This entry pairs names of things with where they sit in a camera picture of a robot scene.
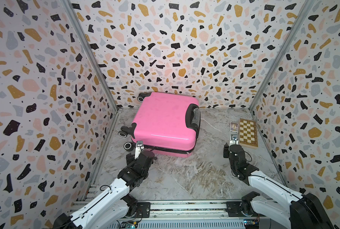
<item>checkered pattern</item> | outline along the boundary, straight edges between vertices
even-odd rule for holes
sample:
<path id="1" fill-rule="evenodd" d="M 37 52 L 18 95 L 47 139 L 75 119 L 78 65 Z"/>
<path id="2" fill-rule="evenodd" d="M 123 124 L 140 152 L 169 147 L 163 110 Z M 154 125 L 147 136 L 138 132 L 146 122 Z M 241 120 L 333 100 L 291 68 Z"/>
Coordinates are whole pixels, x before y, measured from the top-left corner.
<path id="1" fill-rule="evenodd" d="M 254 123 L 246 120 L 240 122 L 240 141 L 255 144 Z"/>

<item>suitcase wheel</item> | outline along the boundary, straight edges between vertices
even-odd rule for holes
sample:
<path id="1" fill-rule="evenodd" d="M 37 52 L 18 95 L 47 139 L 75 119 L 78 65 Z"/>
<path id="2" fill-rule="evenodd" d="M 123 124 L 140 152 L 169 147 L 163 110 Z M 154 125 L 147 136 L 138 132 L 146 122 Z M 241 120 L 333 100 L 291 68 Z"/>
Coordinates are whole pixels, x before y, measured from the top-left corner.
<path id="1" fill-rule="evenodd" d="M 124 131 L 118 131 L 118 135 L 121 136 L 121 137 L 127 137 L 128 134 Z"/>
<path id="2" fill-rule="evenodd" d="M 134 146 L 134 144 L 133 143 L 131 143 L 131 142 L 126 142 L 126 143 L 124 143 L 124 149 L 125 150 L 127 150 L 128 152 L 131 152 L 134 148 L 135 148 L 135 146 Z"/>

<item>terrazzo wall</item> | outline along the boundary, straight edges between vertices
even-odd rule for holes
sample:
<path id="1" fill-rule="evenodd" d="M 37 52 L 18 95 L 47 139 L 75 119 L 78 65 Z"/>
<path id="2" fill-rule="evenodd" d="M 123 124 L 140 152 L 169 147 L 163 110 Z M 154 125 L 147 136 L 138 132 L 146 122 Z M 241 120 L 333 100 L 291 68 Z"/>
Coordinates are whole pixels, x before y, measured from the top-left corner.
<path id="1" fill-rule="evenodd" d="M 340 1 L 316 1 L 252 113 L 287 186 L 340 228 Z"/>
<path id="2" fill-rule="evenodd" d="M 119 107 L 140 92 L 249 107 L 304 0 L 72 0 Z"/>
<path id="3" fill-rule="evenodd" d="M 80 199 L 111 108 L 59 1 L 0 0 L 0 229 Z"/>

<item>suitcase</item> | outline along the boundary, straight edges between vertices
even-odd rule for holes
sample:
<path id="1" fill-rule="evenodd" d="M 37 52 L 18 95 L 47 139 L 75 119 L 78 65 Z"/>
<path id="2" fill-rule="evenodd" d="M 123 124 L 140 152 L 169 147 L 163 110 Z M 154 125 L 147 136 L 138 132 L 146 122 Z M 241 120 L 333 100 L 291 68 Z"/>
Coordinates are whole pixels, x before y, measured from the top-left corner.
<path id="1" fill-rule="evenodd" d="M 153 153 L 189 157 L 199 134 L 198 100 L 159 92 L 140 93 L 137 99 L 142 104 L 131 127 L 122 126 L 118 135 L 131 135 L 134 143 L 143 141 Z M 134 144 L 126 144 L 127 151 L 133 150 Z"/>

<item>terrazzo pattern wallpaper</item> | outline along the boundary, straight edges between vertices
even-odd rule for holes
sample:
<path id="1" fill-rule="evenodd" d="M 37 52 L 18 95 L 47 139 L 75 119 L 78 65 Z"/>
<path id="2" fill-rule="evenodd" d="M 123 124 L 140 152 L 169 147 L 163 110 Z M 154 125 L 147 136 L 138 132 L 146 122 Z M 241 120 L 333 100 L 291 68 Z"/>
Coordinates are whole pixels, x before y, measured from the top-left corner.
<path id="1" fill-rule="evenodd" d="M 112 113 L 59 1 L 0 0 L 0 229 L 86 192 Z"/>
<path id="2" fill-rule="evenodd" d="M 304 0 L 72 0 L 119 107 L 140 92 L 249 107 Z"/>
<path id="3" fill-rule="evenodd" d="M 287 186 L 340 228 L 340 1 L 314 3 L 252 113 Z"/>

